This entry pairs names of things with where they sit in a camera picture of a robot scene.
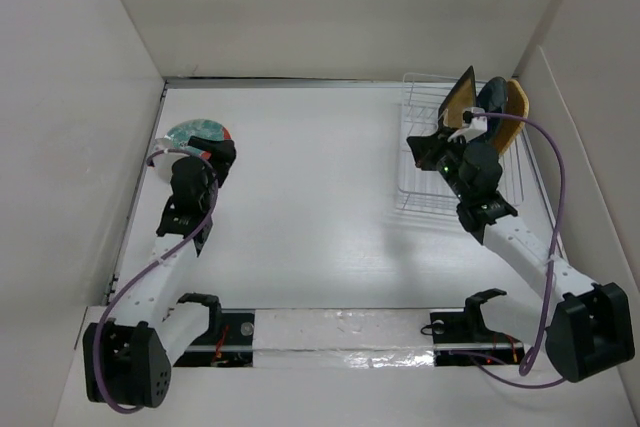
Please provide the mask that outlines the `red teal floral round plate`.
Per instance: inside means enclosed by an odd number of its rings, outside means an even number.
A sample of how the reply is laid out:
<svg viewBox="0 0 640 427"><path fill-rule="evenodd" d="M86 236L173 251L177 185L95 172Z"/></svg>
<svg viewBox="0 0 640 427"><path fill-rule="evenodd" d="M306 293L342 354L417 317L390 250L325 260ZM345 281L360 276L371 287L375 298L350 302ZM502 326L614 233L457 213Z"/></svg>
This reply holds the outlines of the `red teal floral round plate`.
<svg viewBox="0 0 640 427"><path fill-rule="evenodd" d="M222 124L210 119L192 119L171 127L163 137L156 138L152 144L152 151L162 151L169 148L181 149L210 161L210 152L189 144L192 137L218 143L232 140L230 132ZM172 176L171 168L181 157L183 154L176 153L155 157L152 160L152 165L156 175L163 182L169 183Z"/></svg>

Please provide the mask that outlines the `brown black square plate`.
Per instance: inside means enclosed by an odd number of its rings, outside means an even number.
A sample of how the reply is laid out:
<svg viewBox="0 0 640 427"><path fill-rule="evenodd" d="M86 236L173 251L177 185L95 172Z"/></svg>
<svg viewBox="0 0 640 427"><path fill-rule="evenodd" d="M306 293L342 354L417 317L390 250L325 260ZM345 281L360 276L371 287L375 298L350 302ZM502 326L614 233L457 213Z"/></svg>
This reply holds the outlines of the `brown black square plate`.
<svg viewBox="0 0 640 427"><path fill-rule="evenodd" d="M461 128L465 110L475 107L476 103L475 70L473 66L469 66L441 103L438 109L438 127Z"/></svg>

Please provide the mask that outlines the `teal round plate white blossoms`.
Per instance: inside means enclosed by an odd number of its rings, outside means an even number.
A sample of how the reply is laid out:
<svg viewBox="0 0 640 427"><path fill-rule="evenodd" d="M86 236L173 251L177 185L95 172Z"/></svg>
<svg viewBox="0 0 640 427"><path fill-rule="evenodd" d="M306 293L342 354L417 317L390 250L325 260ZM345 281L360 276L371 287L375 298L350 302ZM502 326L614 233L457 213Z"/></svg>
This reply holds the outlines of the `teal round plate white blossoms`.
<svg viewBox="0 0 640 427"><path fill-rule="evenodd" d="M489 80L477 95L477 106L485 113L504 114L508 101L507 81L503 77ZM502 118L486 118L487 131L476 138L477 142L489 143L496 136L502 124Z"/></svg>

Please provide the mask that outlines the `woven bamboo square plate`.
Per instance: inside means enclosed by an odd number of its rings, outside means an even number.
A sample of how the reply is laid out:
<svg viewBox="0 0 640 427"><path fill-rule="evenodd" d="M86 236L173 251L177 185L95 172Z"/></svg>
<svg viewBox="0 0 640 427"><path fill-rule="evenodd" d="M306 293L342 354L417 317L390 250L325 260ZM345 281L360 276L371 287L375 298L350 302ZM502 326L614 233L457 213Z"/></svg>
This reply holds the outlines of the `woven bamboo square plate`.
<svg viewBox="0 0 640 427"><path fill-rule="evenodd" d="M499 128L493 137L491 144L502 157L516 137L522 131L525 122L523 118L529 115L529 99L516 79L509 79L506 83L507 102L504 114L508 118L501 118Z"/></svg>

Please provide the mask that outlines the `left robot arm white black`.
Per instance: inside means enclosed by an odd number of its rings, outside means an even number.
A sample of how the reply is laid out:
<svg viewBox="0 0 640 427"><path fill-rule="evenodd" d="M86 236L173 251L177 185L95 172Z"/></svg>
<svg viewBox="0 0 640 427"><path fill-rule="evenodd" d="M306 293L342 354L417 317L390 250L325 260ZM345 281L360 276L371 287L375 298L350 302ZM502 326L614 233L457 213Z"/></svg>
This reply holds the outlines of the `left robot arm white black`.
<svg viewBox="0 0 640 427"><path fill-rule="evenodd" d="M191 343L212 343L222 334L218 297L179 287L208 240L219 189L236 155L227 131L192 135L182 148L167 143L149 155L148 165L168 170L171 194L147 266L117 290L83 335L90 401L120 414L158 407L173 365Z"/></svg>

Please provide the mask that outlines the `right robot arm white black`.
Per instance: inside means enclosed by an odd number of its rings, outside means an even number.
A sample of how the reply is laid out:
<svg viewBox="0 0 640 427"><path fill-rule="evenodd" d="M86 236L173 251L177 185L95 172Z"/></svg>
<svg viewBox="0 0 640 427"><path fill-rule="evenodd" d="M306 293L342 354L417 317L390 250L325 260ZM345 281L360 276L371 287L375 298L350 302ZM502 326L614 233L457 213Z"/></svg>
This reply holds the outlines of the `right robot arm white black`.
<svg viewBox="0 0 640 427"><path fill-rule="evenodd" d="M628 297L615 283L601 285L551 253L498 190L503 169L485 143L451 142L445 135L410 136L417 168L436 172L458 199L464 230L497 254L540 296L540 314L527 322L516 308L476 306L462 315L474 340L495 331L523 339L532 333L560 376L577 383L635 356Z"/></svg>

